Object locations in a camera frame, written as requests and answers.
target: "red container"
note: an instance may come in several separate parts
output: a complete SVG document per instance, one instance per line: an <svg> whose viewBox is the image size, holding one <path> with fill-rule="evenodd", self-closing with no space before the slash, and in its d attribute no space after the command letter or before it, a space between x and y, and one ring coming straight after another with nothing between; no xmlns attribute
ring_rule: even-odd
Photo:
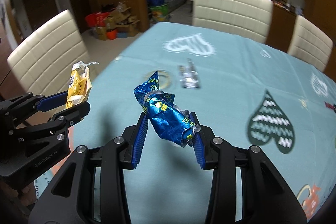
<svg viewBox="0 0 336 224"><path fill-rule="evenodd" d="M98 27L105 27L103 20L109 16L110 12L108 13L96 13L96 25Z"/></svg>
<svg viewBox="0 0 336 224"><path fill-rule="evenodd" d="M95 27L96 26L96 13L86 16L85 21L89 28Z"/></svg>
<svg viewBox="0 0 336 224"><path fill-rule="evenodd" d="M113 31L109 31L106 33L106 36L109 40L113 40L113 39L116 39L117 38L117 29L114 29Z"/></svg>

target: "barcode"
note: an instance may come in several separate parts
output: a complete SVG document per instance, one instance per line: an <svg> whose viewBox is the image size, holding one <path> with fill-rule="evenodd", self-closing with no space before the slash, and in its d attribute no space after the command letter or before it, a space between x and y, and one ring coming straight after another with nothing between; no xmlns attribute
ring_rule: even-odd
<svg viewBox="0 0 336 224"><path fill-rule="evenodd" d="M70 77L70 82L69 82L69 87L70 87L70 88L72 87L72 84L74 83L74 79L75 79L75 76L72 75L72 76Z"/></svg>

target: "cream padded chair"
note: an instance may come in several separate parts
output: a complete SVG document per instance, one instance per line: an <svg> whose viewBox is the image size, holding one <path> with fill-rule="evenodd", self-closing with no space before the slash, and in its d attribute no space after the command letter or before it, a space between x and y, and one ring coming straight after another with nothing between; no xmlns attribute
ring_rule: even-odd
<svg viewBox="0 0 336 224"><path fill-rule="evenodd" d="M287 53L320 71L324 71L331 51L332 40L318 27L302 16L297 16L291 43Z"/></svg>
<svg viewBox="0 0 336 224"><path fill-rule="evenodd" d="M271 0L194 0L193 26L238 34L265 43L272 21Z"/></svg>
<svg viewBox="0 0 336 224"><path fill-rule="evenodd" d="M7 59L25 91L45 96L68 89L72 65L77 61L90 62L90 56L69 10L34 31Z"/></svg>

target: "blue rubber grip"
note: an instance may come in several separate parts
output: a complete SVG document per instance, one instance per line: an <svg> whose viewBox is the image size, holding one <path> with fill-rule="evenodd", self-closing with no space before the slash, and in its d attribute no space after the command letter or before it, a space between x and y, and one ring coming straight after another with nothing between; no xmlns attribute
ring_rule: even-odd
<svg viewBox="0 0 336 224"><path fill-rule="evenodd" d="M138 134L135 138L133 153L132 153L132 166L134 169L137 168L138 163L140 162L142 148L145 143L146 135L148 130L148 118L145 115L141 121Z"/></svg>
<svg viewBox="0 0 336 224"><path fill-rule="evenodd" d="M40 103L36 106L37 110L47 112L51 109L63 106L67 103L68 92L60 92L40 100Z"/></svg>
<svg viewBox="0 0 336 224"><path fill-rule="evenodd" d="M191 113L189 114L189 119L195 122L194 117ZM193 140L193 147L194 147L194 152L195 152L197 163L203 169L205 167L205 153L204 153L204 144L202 142L200 134L196 133L193 136L192 140Z"/></svg>

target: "dark green heart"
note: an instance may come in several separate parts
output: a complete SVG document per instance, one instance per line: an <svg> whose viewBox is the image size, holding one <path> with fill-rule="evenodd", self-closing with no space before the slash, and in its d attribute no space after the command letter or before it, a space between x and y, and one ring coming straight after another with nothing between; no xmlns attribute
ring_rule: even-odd
<svg viewBox="0 0 336 224"><path fill-rule="evenodd" d="M274 138L281 153L292 151L295 132L289 118L275 102L268 90L247 125L247 136L253 145L265 145Z"/></svg>

